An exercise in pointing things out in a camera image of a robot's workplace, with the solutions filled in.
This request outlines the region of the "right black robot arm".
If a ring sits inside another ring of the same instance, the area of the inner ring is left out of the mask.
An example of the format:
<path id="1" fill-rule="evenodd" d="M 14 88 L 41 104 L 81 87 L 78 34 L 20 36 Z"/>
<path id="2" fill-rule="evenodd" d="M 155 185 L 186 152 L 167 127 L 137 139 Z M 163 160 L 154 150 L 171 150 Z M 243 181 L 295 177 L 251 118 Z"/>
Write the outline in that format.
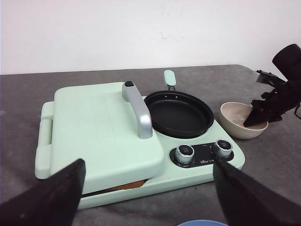
<path id="1" fill-rule="evenodd" d="M 251 102 L 253 108 L 243 123 L 245 127 L 281 121 L 281 115 L 292 109 L 294 115 L 301 118 L 297 114 L 301 106 L 301 48 L 297 44 L 288 45 L 274 56 L 272 63 L 287 81 L 272 73 L 256 71 L 259 74 L 257 82 L 270 85 L 273 90 L 264 92 L 261 100 Z"/>

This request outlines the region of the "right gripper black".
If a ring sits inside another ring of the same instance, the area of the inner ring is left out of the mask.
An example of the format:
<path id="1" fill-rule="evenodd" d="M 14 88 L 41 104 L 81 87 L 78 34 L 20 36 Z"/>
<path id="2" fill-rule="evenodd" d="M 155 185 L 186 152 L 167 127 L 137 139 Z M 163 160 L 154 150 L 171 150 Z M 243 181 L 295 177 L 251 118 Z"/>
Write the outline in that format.
<path id="1" fill-rule="evenodd" d="M 281 121 L 281 115 L 295 109 L 297 118 L 298 109 L 301 106 L 301 82 L 288 81 L 282 87 L 274 88 L 270 93 L 262 94 L 263 100 L 253 100 L 253 108 L 243 123 L 245 127 L 251 127 L 264 122 Z"/>

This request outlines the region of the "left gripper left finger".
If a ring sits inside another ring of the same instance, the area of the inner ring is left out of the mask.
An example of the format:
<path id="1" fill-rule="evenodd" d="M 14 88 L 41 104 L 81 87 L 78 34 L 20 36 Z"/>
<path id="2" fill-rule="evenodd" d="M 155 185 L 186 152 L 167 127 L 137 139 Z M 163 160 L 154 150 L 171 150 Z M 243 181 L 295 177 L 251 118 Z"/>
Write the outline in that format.
<path id="1" fill-rule="evenodd" d="M 30 190 L 0 206 L 2 226 L 70 226 L 85 180 L 85 162 L 78 159 Z"/>

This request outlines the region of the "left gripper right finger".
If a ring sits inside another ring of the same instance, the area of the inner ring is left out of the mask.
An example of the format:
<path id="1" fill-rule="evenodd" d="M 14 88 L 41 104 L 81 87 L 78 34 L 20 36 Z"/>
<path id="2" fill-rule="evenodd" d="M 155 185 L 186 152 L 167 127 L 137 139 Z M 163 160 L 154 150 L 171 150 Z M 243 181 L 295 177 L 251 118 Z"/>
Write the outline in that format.
<path id="1" fill-rule="evenodd" d="M 213 176 L 220 205 L 230 226 L 299 226 L 300 205 L 271 191 L 222 158 Z"/>

